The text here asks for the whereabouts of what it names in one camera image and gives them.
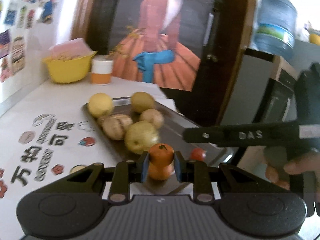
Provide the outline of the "right hand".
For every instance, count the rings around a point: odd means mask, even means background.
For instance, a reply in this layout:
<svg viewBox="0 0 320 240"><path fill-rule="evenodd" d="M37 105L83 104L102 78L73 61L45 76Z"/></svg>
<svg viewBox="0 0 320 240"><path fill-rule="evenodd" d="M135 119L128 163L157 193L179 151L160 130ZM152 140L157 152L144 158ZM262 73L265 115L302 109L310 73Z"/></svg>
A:
<svg viewBox="0 0 320 240"><path fill-rule="evenodd" d="M316 175L316 193L319 194L319 153L311 151L303 156L293 159L284 165L284 171L289 175L298 175L304 172L314 172ZM290 189L288 181L280 180L278 171L271 165L267 165L265 177L286 190Z"/></svg>

